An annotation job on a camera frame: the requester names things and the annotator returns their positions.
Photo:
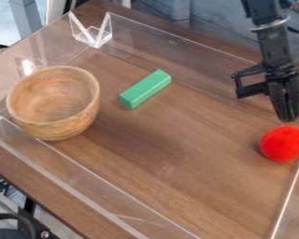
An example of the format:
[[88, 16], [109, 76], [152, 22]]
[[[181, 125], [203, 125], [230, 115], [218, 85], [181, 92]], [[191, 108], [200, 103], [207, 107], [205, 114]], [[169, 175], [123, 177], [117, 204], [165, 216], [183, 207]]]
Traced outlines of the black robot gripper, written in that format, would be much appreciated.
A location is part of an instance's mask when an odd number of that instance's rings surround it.
[[[242, 78], [264, 74], [264, 80], [244, 86]], [[238, 98], [246, 98], [256, 94], [270, 95], [271, 104], [278, 118], [282, 121], [291, 121], [299, 117], [299, 72], [292, 63], [276, 67], [268, 67], [263, 63], [232, 73], [231, 78], [235, 84], [235, 95]], [[288, 81], [288, 103], [283, 93], [283, 86]]]

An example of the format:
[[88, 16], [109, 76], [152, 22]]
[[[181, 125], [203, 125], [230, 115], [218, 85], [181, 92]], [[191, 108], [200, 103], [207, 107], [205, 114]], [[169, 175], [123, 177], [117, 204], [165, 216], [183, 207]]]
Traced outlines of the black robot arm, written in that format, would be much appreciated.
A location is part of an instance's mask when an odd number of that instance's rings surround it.
[[262, 62], [232, 74], [238, 98], [266, 94], [282, 121], [299, 117], [298, 61], [290, 54], [288, 32], [299, 30], [287, 26], [288, 8], [295, 0], [240, 0], [246, 17], [252, 20]]

